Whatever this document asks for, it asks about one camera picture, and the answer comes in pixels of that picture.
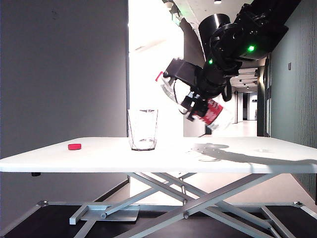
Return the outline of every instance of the red object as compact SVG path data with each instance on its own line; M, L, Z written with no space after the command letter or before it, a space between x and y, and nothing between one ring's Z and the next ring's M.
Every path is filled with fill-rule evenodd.
M68 145L69 150L80 150L81 149L81 144L69 144Z
M158 81L159 77L160 77L162 74L163 74L163 72L161 71L161 72L158 74L157 78L155 79L155 82Z
M201 118L207 125L213 123L213 121L217 118L217 116L222 111L222 105L215 102L213 99L208 100L208 111L206 114Z

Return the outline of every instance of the clear drinking glass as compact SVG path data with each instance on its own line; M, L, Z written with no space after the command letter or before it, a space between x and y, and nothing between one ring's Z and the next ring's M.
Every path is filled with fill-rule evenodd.
M128 110L129 143L132 150L154 150L157 139L156 109Z

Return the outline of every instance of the gray wall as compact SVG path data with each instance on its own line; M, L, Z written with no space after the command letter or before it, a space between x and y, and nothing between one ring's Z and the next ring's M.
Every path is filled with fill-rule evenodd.
M2 0L1 157L126 136L126 61L126 0ZM93 200L125 179L2 173L1 225L41 199Z
M302 0L286 25L271 56L271 135L317 148L317 1ZM316 175L299 178L315 195Z

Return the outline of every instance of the green led light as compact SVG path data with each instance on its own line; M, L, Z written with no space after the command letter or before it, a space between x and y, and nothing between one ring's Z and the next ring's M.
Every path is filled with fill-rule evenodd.
M253 52L256 49L255 46L249 46L248 47L248 52Z

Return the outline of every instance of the table top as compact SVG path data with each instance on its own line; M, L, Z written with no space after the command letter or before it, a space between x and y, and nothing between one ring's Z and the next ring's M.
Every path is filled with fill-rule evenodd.
M71 143L82 149L68 150ZM133 151L128 138L83 137L4 158L0 171L317 173L317 149L267 137L186 137Z

